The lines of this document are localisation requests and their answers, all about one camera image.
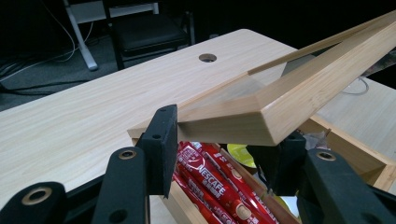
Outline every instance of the wooden table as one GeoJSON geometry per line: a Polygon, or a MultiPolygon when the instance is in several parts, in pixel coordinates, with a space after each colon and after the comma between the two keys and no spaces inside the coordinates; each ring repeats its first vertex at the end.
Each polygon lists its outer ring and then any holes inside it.
{"type": "MultiPolygon", "coordinates": [[[[1,112],[1,207],[37,182],[57,181],[69,191],[102,175],[110,154],[132,145],[127,130],[159,107],[184,105],[249,68],[294,50],[238,30],[1,112]],[[205,53],[217,60],[200,61],[205,53]]],[[[275,77],[283,67],[277,68],[275,77]]],[[[362,96],[340,93],[318,115],[395,159],[391,147],[396,143],[392,118],[396,94],[375,82],[369,85],[362,96]]],[[[151,200],[153,223],[175,222],[157,196],[151,200]]]]}

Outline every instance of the yellow object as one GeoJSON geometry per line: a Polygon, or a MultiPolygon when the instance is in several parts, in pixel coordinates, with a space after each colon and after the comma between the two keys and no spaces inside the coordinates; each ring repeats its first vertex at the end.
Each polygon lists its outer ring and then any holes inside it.
{"type": "Polygon", "coordinates": [[[279,196],[274,195],[274,199],[275,199],[283,208],[288,209],[288,210],[290,211],[289,206],[285,203],[285,201],[282,199],[282,197],[279,197],[279,196]]]}
{"type": "Polygon", "coordinates": [[[250,168],[256,168],[253,157],[248,153],[247,145],[228,144],[228,152],[239,163],[250,168]]]}

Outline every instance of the chair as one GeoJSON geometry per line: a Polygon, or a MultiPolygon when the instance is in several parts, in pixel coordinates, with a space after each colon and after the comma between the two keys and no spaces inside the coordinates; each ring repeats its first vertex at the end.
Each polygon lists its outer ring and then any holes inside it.
{"type": "Polygon", "coordinates": [[[165,13],[140,12],[119,17],[111,16],[110,13],[111,8],[133,7],[158,2],[159,0],[103,0],[106,24],[119,70],[125,68],[124,63],[127,61],[175,51],[180,46],[191,44],[188,11],[182,15],[180,25],[177,25],[165,13]]]}

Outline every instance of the wooden slat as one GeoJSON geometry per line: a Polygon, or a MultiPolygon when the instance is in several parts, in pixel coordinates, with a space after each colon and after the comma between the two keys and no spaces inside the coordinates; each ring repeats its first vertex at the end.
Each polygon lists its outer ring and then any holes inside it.
{"type": "Polygon", "coordinates": [[[385,191],[396,178],[396,162],[367,147],[329,122],[311,117],[299,129],[304,133],[320,133],[331,130],[326,139],[328,147],[339,153],[353,170],[368,184],[385,191]]]}
{"type": "Polygon", "coordinates": [[[207,223],[199,210],[195,207],[195,205],[191,202],[191,200],[187,197],[187,195],[183,192],[183,190],[175,181],[173,181],[171,184],[169,198],[163,198],[163,203],[168,208],[169,212],[172,214],[172,217],[177,223],[207,223]]]}
{"type": "Polygon", "coordinates": [[[262,70],[265,70],[265,69],[268,69],[270,67],[277,66],[277,65],[279,65],[281,63],[290,62],[290,61],[293,61],[295,59],[301,58],[301,57],[303,57],[305,55],[317,52],[317,51],[319,51],[321,49],[326,49],[326,48],[328,48],[330,46],[336,45],[336,44],[342,42],[343,40],[345,40],[346,38],[349,38],[349,37],[353,36],[354,34],[356,34],[357,32],[369,27],[370,25],[374,24],[376,21],[378,21],[378,20],[380,20],[380,19],[382,19],[384,17],[387,17],[391,13],[392,12],[390,12],[388,14],[385,14],[385,15],[382,15],[380,17],[374,18],[373,20],[367,21],[367,22],[362,23],[360,25],[357,25],[355,27],[352,27],[352,28],[350,28],[350,29],[348,29],[348,30],[346,30],[346,31],[344,31],[342,33],[339,33],[337,35],[333,35],[333,36],[330,36],[330,37],[328,37],[326,39],[320,40],[319,42],[317,42],[315,44],[312,44],[312,45],[309,45],[309,46],[307,46],[305,48],[296,50],[296,51],[294,51],[294,52],[292,52],[290,54],[287,54],[287,55],[285,55],[283,57],[275,59],[275,60],[273,60],[273,61],[271,61],[269,63],[265,63],[265,64],[262,64],[262,65],[260,65],[258,67],[252,68],[252,69],[248,70],[247,72],[250,75],[254,75],[254,74],[257,74],[258,72],[260,72],[262,70]]]}
{"type": "MultiPolygon", "coordinates": [[[[234,96],[235,92],[249,89],[245,85],[239,90],[235,87],[246,82],[247,77],[241,75],[229,85],[179,109],[179,138],[251,145],[278,144],[393,49],[396,46],[395,27],[393,11],[353,29],[360,31],[347,35],[348,39],[339,45],[267,87],[255,93],[234,96]],[[220,96],[222,101],[214,101],[220,96]]],[[[146,127],[147,122],[143,122],[129,130],[129,134],[139,136],[146,127]]]]}
{"type": "MultiPolygon", "coordinates": [[[[241,97],[249,97],[252,94],[254,94],[254,92],[257,92],[266,85],[269,85],[272,82],[276,81],[281,76],[284,68],[285,68],[285,64],[280,64],[273,68],[261,71],[255,76],[248,76],[247,73],[242,73],[240,76],[238,76],[239,78],[224,83],[221,86],[217,86],[214,91],[213,90],[207,91],[204,94],[202,94],[200,97],[196,98],[195,100],[188,101],[186,104],[178,104],[177,105],[178,111],[193,110],[195,108],[199,108],[202,110],[205,107],[214,109],[215,106],[222,104],[224,101],[230,102],[232,100],[236,100],[236,101],[244,102],[243,99],[242,100],[240,99],[241,97]]],[[[201,114],[190,113],[190,116],[194,117],[195,119],[198,119],[200,118],[201,114]]],[[[128,134],[133,139],[139,138],[140,135],[147,129],[150,122],[151,122],[151,118],[143,120],[139,124],[136,124],[130,130],[128,130],[128,134]]],[[[235,131],[236,133],[240,133],[240,129],[237,129],[235,131]]],[[[184,139],[184,138],[185,137],[182,135],[179,137],[179,139],[184,139]]]]}

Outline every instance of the red coffee stick packet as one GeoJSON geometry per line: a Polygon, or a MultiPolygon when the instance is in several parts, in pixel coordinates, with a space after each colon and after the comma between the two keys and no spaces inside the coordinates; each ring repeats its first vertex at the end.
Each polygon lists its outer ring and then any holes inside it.
{"type": "Polygon", "coordinates": [[[208,207],[223,223],[236,224],[236,221],[232,216],[219,204],[213,196],[207,192],[204,187],[197,182],[197,180],[192,177],[192,175],[187,171],[187,169],[177,162],[177,171],[179,176],[186,182],[186,185],[196,195],[205,205],[208,207]]]}
{"type": "Polygon", "coordinates": [[[278,223],[275,216],[270,212],[267,206],[265,206],[256,192],[244,181],[242,176],[217,149],[210,144],[198,142],[191,142],[190,146],[194,147],[204,158],[211,161],[211,163],[218,168],[224,178],[234,186],[234,189],[239,193],[244,203],[254,207],[269,223],[278,223]]]}
{"type": "Polygon", "coordinates": [[[193,147],[186,145],[180,148],[177,160],[238,223],[275,223],[272,219],[270,222],[267,221],[255,209],[242,203],[231,184],[193,147]]]}
{"type": "Polygon", "coordinates": [[[190,188],[187,186],[186,182],[177,174],[173,174],[173,179],[177,182],[184,193],[189,197],[192,203],[198,208],[207,223],[222,224],[215,214],[210,211],[208,207],[195,195],[192,193],[190,188]]]}

